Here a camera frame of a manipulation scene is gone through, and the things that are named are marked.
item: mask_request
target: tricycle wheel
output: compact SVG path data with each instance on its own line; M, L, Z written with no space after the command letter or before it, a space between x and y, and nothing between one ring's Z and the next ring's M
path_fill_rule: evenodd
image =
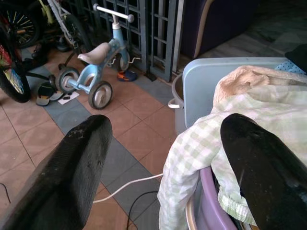
M56 77L56 86L57 89L62 91L63 93L71 93L74 92L75 89L73 86L68 84L69 79L78 80L79 72L73 67L64 67L61 69L59 74Z
M127 52L127 60L130 61L130 55L128 52ZM118 53L116 55L114 66L118 72L121 72L121 71L126 71L129 68L129 63L124 64L124 60L121 57L121 54Z
M103 109L110 103L112 94L112 86L109 82L103 80L91 88L88 103L94 109Z

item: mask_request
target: floor tile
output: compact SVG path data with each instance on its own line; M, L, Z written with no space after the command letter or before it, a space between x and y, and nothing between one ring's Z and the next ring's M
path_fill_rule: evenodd
M123 105L106 114L106 116L111 120L113 136L115 137L123 134L128 129L141 121L136 115L134 115Z
M36 105L34 99L31 99L26 103L19 103L9 98L8 96L1 98L0 103L8 117L16 113L21 113L24 110Z
M96 191L96 194L100 193L102 190L104 190L106 187L104 187L104 185L99 182L99 185L98 185L98 188L97 188L97 191Z
M24 133L33 127L50 119L48 113L40 106L33 106L24 110L22 113L16 113L9 116L17 134Z
M118 107L121 106L121 103L117 100L117 99L112 99L112 101L110 102L110 104L104 108L104 109L93 109L88 101L86 100L86 102L83 102L82 105L92 114L92 115L96 115L96 114L102 114L105 115L107 113L110 113L112 111L114 111L115 109L117 109Z
M140 87L132 82L117 81L112 84L112 87L114 98L118 99L121 103L128 102L144 93Z
M74 98L65 104L60 104L59 102L50 102L50 104L46 106L45 109L52 118L55 118L56 116L67 112L78 105L81 105L80 102Z
M46 121L21 134L20 139L31 157L59 143L64 135L52 121Z
M175 113L165 106L146 118L144 122L164 138L176 135Z
M91 116L91 114L84 108L82 104L80 104L54 117L53 119L60 127L62 132L67 134L68 131L86 120L89 116Z
M171 86L159 80L151 82L145 76L140 75L139 78L134 81L134 83L141 87L144 91L148 92L162 104L167 104L173 98Z
M109 82L111 85L116 84L118 82L117 74L118 72L115 69L110 67L105 67L102 74L102 80Z
M1 144L0 150L0 175L30 159L18 137Z
M88 94L83 91L83 90L77 90L77 93L79 94L79 96L77 97L77 100L80 102L80 103L83 103L83 102L88 102Z
M159 230L160 203L156 200L135 221L138 229Z
M0 105L0 120L5 119L7 116L2 108L2 106Z
M58 145L55 144L55 145L52 145L50 147L48 147L47 149L39 152L38 154L36 154L35 156L31 157L32 158L32 161L35 165L35 167L37 167L39 165L39 163L46 157L48 156L54 149L55 147Z
M0 182L6 185L11 201L20 192L34 169L33 163L27 160L0 176Z
M71 60L69 61L68 67L74 67L75 69L78 70L79 73L82 72L84 69L85 65L77 58L77 55L74 55Z
M127 169L131 168L136 159L115 138L112 139L104 163L101 181L105 186L111 184Z
M125 183L152 176L140 163L136 163L130 169L125 171L117 180L107 186L109 192L113 193ZM142 193L149 191L158 191L159 183L157 180L147 180L143 182L134 183L126 187L114 196L119 205L124 209L126 213L134 202L134 200ZM134 221L149 205L151 205L157 199L157 194L148 194L142 196L138 202L133 206L133 211L130 215L130 219Z
M165 140L151 151L146 157L140 160L140 163L153 175L163 173L163 166L168 156L171 144Z
M17 137L17 134L8 118L0 121L0 144Z
M137 124L117 139L138 160L164 141L144 122Z
M163 104L148 93L143 93L137 98L124 103L124 105L142 120L163 107Z
M110 193L103 189L96 195L95 200L105 198L108 195ZM118 203L110 198L104 202L93 204L84 230L123 230L126 227L127 218Z
M56 49L51 49L48 52L48 62L44 65L46 69L48 69L52 74L58 75L59 68L58 65L60 63L65 63L67 57L57 51Z

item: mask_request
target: pot handle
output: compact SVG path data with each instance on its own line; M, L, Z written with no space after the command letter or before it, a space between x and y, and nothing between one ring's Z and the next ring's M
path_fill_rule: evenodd
M175 99L173 98L172 100L170 100L167 105L169 108L171 109L179 109L180 108L180 105L179 104L174 104L175 102Z

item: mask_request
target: bicycle wheel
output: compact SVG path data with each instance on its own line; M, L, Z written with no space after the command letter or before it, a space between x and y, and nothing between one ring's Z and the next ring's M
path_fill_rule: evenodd
M0 41L0 87L12 99L25 103L30 99L30 87L20 59L8 43Z
M10 4L0 3L0 13L10 25L19 48L26 48L35 44L40 34L37 20L25 9Z
M92 50L91 41L80 21L72 14L69 14L65 18L65 25L73 39L78 43L76 53L80 54L90 52Z

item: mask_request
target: white cable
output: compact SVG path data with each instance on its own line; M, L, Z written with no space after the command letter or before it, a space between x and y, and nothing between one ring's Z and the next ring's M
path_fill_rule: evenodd
M159 174L159 175L156 175L156 176L151 176L151 177L146 177L146 178L142 178L142 179L130 181L130 182L126 183L125 185L123 185L122 187L120 187L118 190L116 190L114 193L112 193L112 194L109 195L108 197L103 198L103 199L101 199L101 200L94 200L94 201L93 201L93 204L99 203L99 202L103 202L103 201L105 201L105 200L110 199L111 197L113 197L114 195L116 195L119 191L121 191L122 189L124 189L125 187L127 187L127 186L130 185L130 184L133 184L133 183L135 183L135 182L140 182L140 181L151 180L151 179L153 179L153 178L160 177L160 176L163 176L163 173L162 173L162 174Z

